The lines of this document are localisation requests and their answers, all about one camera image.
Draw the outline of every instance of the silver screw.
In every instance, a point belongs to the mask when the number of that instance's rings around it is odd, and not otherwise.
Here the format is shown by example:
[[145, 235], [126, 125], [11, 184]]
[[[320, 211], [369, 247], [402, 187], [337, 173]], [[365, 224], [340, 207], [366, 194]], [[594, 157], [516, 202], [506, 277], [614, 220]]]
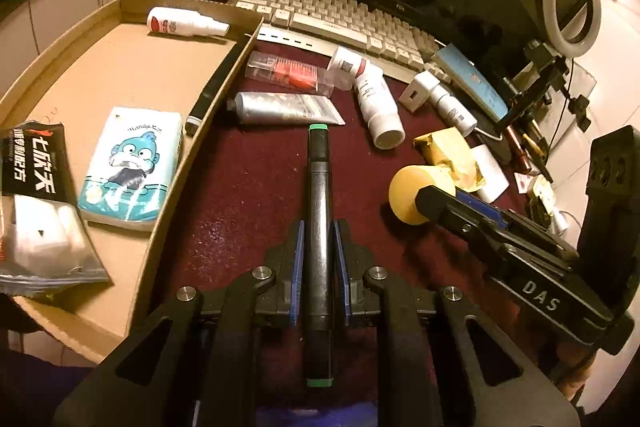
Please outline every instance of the silver screw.
[[442, 293], [444, 293], [444, 296], [447, 299], [453, 302], [462, 299], [462, 291], [460, 291], [460, 288], [456, 288], [455, 286], [447, 286], [446, 288], [444, 288]]
[[369, 277], [376, 281], [382, 281], [383, 279], [386, 279], [387, 275], [389, 275], [386, 268], [383, 268], [382, 266], [372, 266], [367, 270], [367, 273], [369, 274]]
[[188, 302], [196, 296], [196, 288], [193, 286], [183, 286], [176, 292], [175, 296], [178, 298], [178, 301]]
[[268, 266], [256, 266], [254, 270], [252, 270], [251, 275], [254, 276], [254, 279], [258, 281], [264, 281], [271, 277], [271, 268]]

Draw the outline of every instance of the crumpled wrapper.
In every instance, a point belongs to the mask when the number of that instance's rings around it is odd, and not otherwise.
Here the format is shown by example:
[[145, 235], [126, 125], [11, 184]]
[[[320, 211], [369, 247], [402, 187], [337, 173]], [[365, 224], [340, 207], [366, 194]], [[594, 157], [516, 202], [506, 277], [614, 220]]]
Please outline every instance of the crumpled wrapper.
[[457, 188], [475, 192], [486, 183], [471, 147], [455, 127], [418, 136], [414, 147], [428, 164], [448, 169]]

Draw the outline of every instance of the blue cartoon monkey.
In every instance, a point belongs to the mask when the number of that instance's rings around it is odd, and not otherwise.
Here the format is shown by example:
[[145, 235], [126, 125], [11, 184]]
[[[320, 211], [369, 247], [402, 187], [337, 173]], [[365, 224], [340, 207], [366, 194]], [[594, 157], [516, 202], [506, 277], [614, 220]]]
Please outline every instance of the blue cartoon monkey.
[[123, 167], [103, 185], [104, 188], [120, 188], [146, 193], [143, 186], [146, 176], [156, 168], [160, 155], [156, 152], [156, 135], [148, 131], [140, 137], [127, 138], [111, 149], [109, 165]]

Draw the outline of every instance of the cardboard box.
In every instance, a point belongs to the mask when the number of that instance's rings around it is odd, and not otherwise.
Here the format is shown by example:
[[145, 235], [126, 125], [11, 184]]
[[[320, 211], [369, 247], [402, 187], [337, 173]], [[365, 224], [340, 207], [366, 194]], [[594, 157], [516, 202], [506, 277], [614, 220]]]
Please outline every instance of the cardboard box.
[[[150, 34], [146, 16], [154, 6], [197, 10], [230, 24], [226, 38]], [[209, 129], [213, 113], [254, 45], [262, 18], [255, 12], [199, 0], [115, 0], [56, 40], [0, 100], [2, 127], [24, 120], [65, 125], [76, 193], [107, 115], [114, 106], [176, 111], [186, 119], [202, 88], [230, 51], [234, 39], [252, 35], [213, 100], [203, 125], [184, 136], [174, 182], [153, 232], [89, 224], [87, 230], [113, 285], [71, 288], [53, 305], [15, 301], [65, 346], [99, 363], [146, 316], [164, 238], [185, 179]]]

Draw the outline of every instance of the keyboard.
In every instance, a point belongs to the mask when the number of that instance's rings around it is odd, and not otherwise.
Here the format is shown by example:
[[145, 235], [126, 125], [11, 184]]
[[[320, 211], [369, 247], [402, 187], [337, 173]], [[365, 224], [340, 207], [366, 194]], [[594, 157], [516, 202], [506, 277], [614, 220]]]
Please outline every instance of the keyboard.
[[332, 56], [354, 49], [388, 76], [409, 83], [438, 51], [434, 37], [356, 0], [236, 0], [264, 17], [258, 40]]

